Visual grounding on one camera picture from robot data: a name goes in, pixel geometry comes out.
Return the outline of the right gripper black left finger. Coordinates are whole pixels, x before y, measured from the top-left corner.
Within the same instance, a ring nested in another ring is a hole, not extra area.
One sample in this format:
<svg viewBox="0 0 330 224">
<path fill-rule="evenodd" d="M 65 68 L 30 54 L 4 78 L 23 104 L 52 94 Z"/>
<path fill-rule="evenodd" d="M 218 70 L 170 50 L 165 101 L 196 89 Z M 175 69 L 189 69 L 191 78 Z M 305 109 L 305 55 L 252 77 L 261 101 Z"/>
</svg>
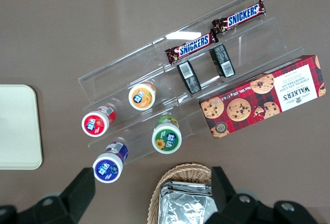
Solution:
<svg viewBox="0 0 330 224">
<path fill-rule="evenodd" d="M 69 223 L 78 223 L 95 196 L 92 168 L 84 168 L 60 194 L 69 216 Z"/>
</svg>

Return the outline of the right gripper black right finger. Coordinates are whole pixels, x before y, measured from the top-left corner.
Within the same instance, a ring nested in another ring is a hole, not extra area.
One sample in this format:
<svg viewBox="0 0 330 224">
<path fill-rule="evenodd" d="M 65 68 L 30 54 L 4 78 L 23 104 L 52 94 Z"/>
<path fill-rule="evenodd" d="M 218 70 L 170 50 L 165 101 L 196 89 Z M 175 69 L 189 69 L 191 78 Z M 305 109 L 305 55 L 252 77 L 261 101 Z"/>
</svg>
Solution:
<svg viewBox="0 0 330 224">
<path fill-rule="evenodd" d="M 220 217 L 255 217 L 257 201 L 247 193 L 237 193 L 221 167 L 211 169 L 211 190 Z"/>
</svg>

